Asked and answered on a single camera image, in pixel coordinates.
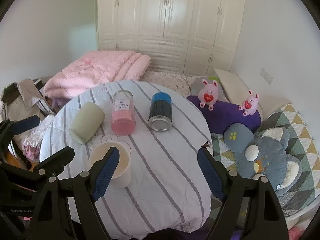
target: white wardrobe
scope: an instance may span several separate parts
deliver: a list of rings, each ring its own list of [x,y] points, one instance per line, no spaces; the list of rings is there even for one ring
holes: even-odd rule
[[[243,11],[244,0],[98,0],[99,49],[150,55],[157,71],[229,71]]]

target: wall outlet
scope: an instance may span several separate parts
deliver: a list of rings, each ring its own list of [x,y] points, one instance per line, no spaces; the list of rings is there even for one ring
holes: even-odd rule
[[[269,85],[272,84],[273,77],[264,68],[261,69],[260,76],[262,76]]]

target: white wall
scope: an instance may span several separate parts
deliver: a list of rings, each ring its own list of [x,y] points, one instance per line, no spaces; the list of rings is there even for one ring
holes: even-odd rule
[[[95,0],[15,0],[0,22],[0,90],[97,49]]]
[[[263,108],[291,100],[320,149],[320,30],[301,0],[246,0],[231,71],[260,93]]]

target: purple pillow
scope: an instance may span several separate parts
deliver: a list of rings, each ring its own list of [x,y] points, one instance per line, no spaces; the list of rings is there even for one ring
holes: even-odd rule
[[[239,111],[238,109],[239,105],[217,101],[214,104],[214,109],[209,111],[207,105],[205,105],[204,108],[200,108],[198,96],[188,96],[187,99],[201,111],[211,133],[224,134],[227,128],[233,123],[242,123],[254,133],[261,124],[258,111],[253,115],[244,117],[243,111]]]

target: foam roller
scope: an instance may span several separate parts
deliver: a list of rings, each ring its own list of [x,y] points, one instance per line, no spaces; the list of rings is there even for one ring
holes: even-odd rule
[[[75,141],[85,144],[94,135],[105,117],[99,106],[87,102],[74,118],[69,133]]]

